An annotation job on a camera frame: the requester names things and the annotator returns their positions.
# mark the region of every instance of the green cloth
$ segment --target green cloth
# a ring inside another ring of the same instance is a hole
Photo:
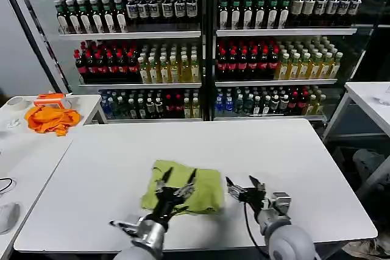
[[[153,166],[152,179],[147,192],[141,199],[142,208],[153,209],[156,206],[157,181],[170,167],[173,167],[173,171],[166,185],[175,188],[183,187],[194,170],[192,167],[174,161],[157,160]],[[177,205],[176,208],[189,206],[183,213],[218,213],[224,203],[221,174],[217,170],[197,169],[194,187],[194,193],[184,204]]]

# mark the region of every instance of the white table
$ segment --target white table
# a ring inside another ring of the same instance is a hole
[[[27,121],[24,119],[24,115],[28,109],[34,106],[33,101],[37,98],[37,96],[23,96],[22,98],[30,102],[30,104],[25,109],[13,110],[12,107],[8,106],[7,104],[0,108],[0,130],[5,130],[9,133],[35,133],[28,127]],[[90,124],[95,115],[100,123],[108,123],[100,105],[100,95],[69,95],[67,98],[72,103],[72,109],[75,109],[82,117],[80,122],[75,127],[69,128],[70,131],[72,131],[74,128]],[[12,119],[19,119],[20,125],[13,129],[7,128],[7,124]]]
[[[14,248],[45,253],[116,253],[129,238],[113,219],[148,211],[140,198],[157,159],[213,168],[242,186],[248,175],[292,197],[289,215],[315,242],[377,236],[370,218],[308,121],[86,125],[65,153]],[[249,211],[252,232],[264,245]],[[165,250],[253,247],[243,204],[225,193],[221,215],[176,216]]]
[[[322,141],[328,140],[329,134],[340,122],[351,100],[353,100],[388,136],[390,136],[390,106],[379,103],[375,96],[383,94],[390,82],[347,82],[346,93],[342,97],[328,127],[322,135]],[[361,185],[356,194],[359,198],[368,192],[390,172],[390,156]]]

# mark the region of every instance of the orange object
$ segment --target orange object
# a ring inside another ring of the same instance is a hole
[[[52,107],[32,107],[24,118],[29,128],[38,133],[55,131],[57,136],[65,136],[70,126],[80,122],[81,115],[76,110]]]

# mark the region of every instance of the white label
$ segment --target white label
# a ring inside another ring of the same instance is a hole
[[[140,71],[142,83],[149,83],[146,70]]]
[[[261,28],[261,25],[263,23],[263,18],[264,18],[264,10],[259,10],[256,13],[255,29]]]
[[[137,113],[135,110],[130,110],[130,115],[132,116],[132,119],[138,119]]]
[[[151,69],[149,71],[149,73],[151,74],[152,83],[157,83],[157,72],[156,72],[156,69]]]
[[[184,109],[184,117],[191,118],[191,110],[190,109]]]
[[[330,74],[329,74],[329,78],[330,79],[334,79],[337,72],[339,71],[339,68],[340,66],[339,65],[335,65],[334,67],[332,67],[331,71],[330,71]]]
[[[163,83],[168,83],[168,69],[161,69],[161,78],[163,79]]]
[[[239,20],[239,12],[235,10],[232,13],[232,30],[236,30],[238,28],[238,20]]]
[[[316,77],[317,72],[318,72],[318,69],[319,69],[319,66],[318,66],[318,65],[313,66],[313,68],[311,69],[311,72],[310,72],[309,79],[313,79],[313,78]]]
[[[119,28],[121,29],[121,32],[126,33],[127,32],[126,18],[124,17],[124,15],[122,13],[118,14],[116,16],[116,18],[118,19]]]
[[[111,15],[104,15],[105,21],[107,23],[108,31],[110,33],[115,33],[114,20]]]
[[[267,115],[269,111],[269,107],[264,107],[263,108],[263,115]]]
[[[172,75],[172,83],[178,83],[179,73],[177,72],[177,69],[171,69],[171,75]]]
[[[285,28],[286,21],[287,21],[287,16],[288,16],[288,10],[282,10],[282,12],[280,13],[278,29],[284,29]]]
[[[302,65],[302,67],[300,68],[299,74],[298,74],[298,78],[299,79],[304,79],[305,75],[306,75],[306,72],[307,72],[307,66],[306,65]]]
[[[276,10],[271,10],[268,15],[267,29],[273,29],[276,19]]]
[[[327,75],[328,70],[329,70],[329,65],[324,65],[324,67],[322,67],[321,72],[319,74],[319,78],[324,79],[325,76]]]
[[[250,20],[252,19],[252,12],[250,10],[244,13],[244,26],[243,29],[249,29]]]
[[[68,26],[68,23],[66,22],[66,18],[64,18],[63,16],[59,16],[58,18],[58,22],[60,23],[60,28],[62,30],[63,33],[69,33],[69,26]]]
[[[71,19],[73,28],[76,31],[76,33],[83,33],[81,31],[81,26],[80,26],[79,20],[77,19],[77,16],[76,15],[71,15],[70,19]]]
[[[93,17],[93,21],[95,22],[97,32],[104,33],[103,24],[102,24],[102,20],[100,19],[100,15],[94,15],[92,17]]]
[[[296,79],[297,78],[297,71],[298,71],[298,66],[293,66],[291,67],[290,70],[290,79]]]
[[[191,73],[193,75],[193,82],[197,82],[199,76],[199,68],[198,67],[191,68]]]
[[[226,22],[227,22],[227,12],[224,10],[219,13],[219,28],[221,30],[226,29]]]

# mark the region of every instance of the bottle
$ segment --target bottle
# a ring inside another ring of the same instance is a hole
[[[66,17],[66,13],[65,13],[65,8],[62,5],[62,1],[55,0],[54,5],[55,5],[55,9],[57,11],[57,20],[58,20],[58,23],[60,24],[60,32],[63,34],[71,33],[70,28],[69,28],[69,24],[68,24],[68,20]]]
[[[149,74],[151,77],[151,83],[157,83],[157,67],[154,57],[149,57]]]
[[[75,33],[83,33],[79,21],[79,12],[76,10],[73,0],[66,0],[65,3],[68,6],[69,19],[72,22]]]
[[[279,13],[278,29],[284,29],[286,26],[289,5],[290,0],[283,0]]]
[[[219,0],[218,24],[219,24],[219,29],[220,30],[226,29],[226,24],[227,24],[227,0]]]
[[[290,24],[293,27],[299,26],[300,14],[302,12],[303,0],[292,0],[290,8]]]
[[[233,7],[231,9],[231,28],[232,30],[238,29],[239,22],[239,0],[233,0]]]
[[[337,75],[337,72],[340,68],[340,60],[342,58],[342,52],[337,52],[335,56],[334,62],[331,64],[331,68],[329,69],[329,75],[327,78],[334,79]]]
[[[307,70],[309,67],[310,53],[304,53],[302,62],[298,65],[298,79],[306,79]]]
[[[294,55],[292,57],[292,61],[288,65],[286,79],[290,80],[290,79],[297,78],[297,72],[298,72],[298,67],[299,67],[299,63],[300,63],[299,58],[300,58],[300,54],[294,53]]]
[[[262,114],[261,114],[262,116],[266,116],[268,114],[270,103],[271,103],[271,96],[268,95],[265,96],[265,100],[262,106]]]
[[[276,14],[277,14],[277,3],[278,0],[270,0],[268,7],[268,20],[267,20],[267,29],[273,29],[275,26]]]
[[[245,0],[243,13],[243,29],[250,29],[252,27],[252,0]]]
[[[263,20],[265,14],[264,2],[265,0],[258,0],[257,6],[255,7],[255,11],[253,12],[253,16],[255,17],[254,19],[255,29],[261,29],[261,27],[263,26]]]

